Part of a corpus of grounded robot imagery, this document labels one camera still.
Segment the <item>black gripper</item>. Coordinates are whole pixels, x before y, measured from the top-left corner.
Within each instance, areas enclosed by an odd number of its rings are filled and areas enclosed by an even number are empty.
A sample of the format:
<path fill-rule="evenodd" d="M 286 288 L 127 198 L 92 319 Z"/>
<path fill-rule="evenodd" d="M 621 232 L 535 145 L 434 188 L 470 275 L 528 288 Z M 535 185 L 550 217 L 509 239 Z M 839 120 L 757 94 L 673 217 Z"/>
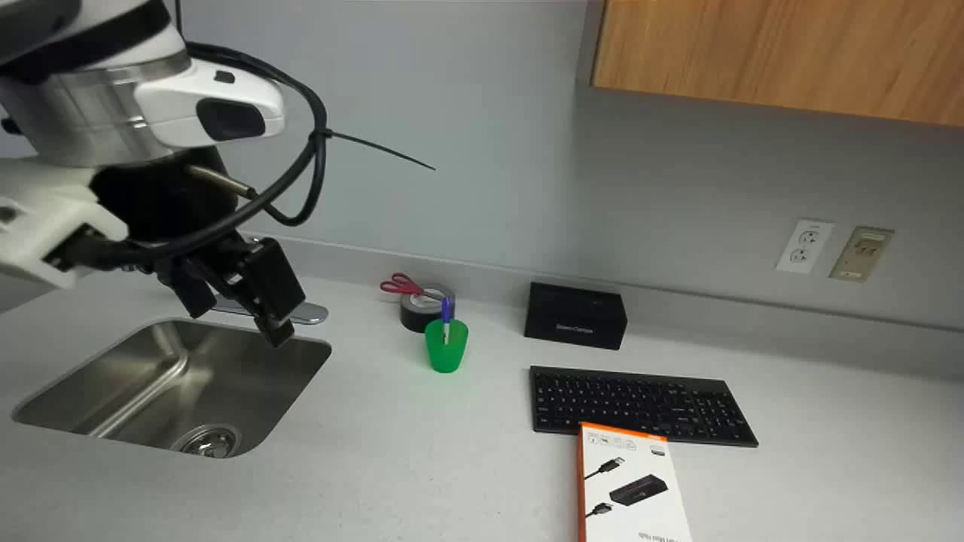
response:
<path fill-rule="evenodd" d="M 280 347 L 296 333 L 291 310 L 304 288 L 275 239 L 244 241 L 229 217 L 240 196 L 223 182 L 227 164 L 215 148 L 187 149 L 151 164 L 111 164 L 92 177 L 103 207 L 129 230 L 125 241 L 92 241 L 96 270 L 145 270 L 169 287 L 200 319 L 217 298 L 237 300 Z"/>

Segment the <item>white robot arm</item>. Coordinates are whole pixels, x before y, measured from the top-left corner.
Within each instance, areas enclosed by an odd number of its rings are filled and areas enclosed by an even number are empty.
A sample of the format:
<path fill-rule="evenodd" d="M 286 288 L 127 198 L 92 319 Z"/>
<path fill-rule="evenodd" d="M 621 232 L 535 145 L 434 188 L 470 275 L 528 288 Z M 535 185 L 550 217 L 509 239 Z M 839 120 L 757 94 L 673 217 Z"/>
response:
<path fill-rule="evenodd" d="M 70 288 L 133 268 L 192 315 L 229 298 L 286 339 L 304 288 L 280 243 L 240 226 L 291 181 L 254 188 L 217 148 L 280 132 L 289 81 L 183 40 L 163 0 L 4 0 L 4 129 L 29 149 L 0 169 L 0 270 Z"/>

